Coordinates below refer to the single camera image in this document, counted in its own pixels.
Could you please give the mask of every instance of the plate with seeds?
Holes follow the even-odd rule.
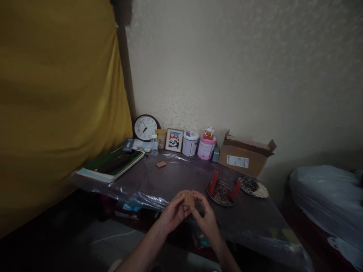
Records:
[[[217,181],[216,187],[214,188],[214,195],[211,196],[209,194],[209,190],[211,188],[212,182],[207,184],[207,193],[215,202],[220,205],[229,207],[234,204],[234,201],[231,198],[232,190],[222,181]]]
[[[267,198],[268,191],[266,187],[262,184],[254,180],[253,178],[247,176],[240,176],[236,182],[241,182],[241,190],[245,191],[251,196],[259,197],[259,198]]]

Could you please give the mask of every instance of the picture frame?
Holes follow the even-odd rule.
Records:
[[[166,131],[165,149],[175,152],[181,152],[183,146],[184,130],[168,128]]]

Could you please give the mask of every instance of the yellow cloth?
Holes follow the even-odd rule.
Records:
[[[108,0],[0,3],[0,237],[74,190],[65,177],[132,137]]]

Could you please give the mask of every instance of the green book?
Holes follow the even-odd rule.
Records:
[[[145,152],[133,151],[135,154],[127,155],[121,146],[90,161],[77,174],[108,183],[114,182],[145,155]]]

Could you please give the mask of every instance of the red candle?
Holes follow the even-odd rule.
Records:
[[[234,188],[233,192],[232,192],[232,200],[233,202],[236,200],[237,195],[239,193],[239,189],[242,186],[242,182],[237,182],[236,187]]]
[[[209,194],[211,196],[214,196],[214,188],[216,187],[217,178],[218,178],[218,170],[215,170],[213,180],[212,180],[212,184],[211,184],[211,188],[209,189]]]

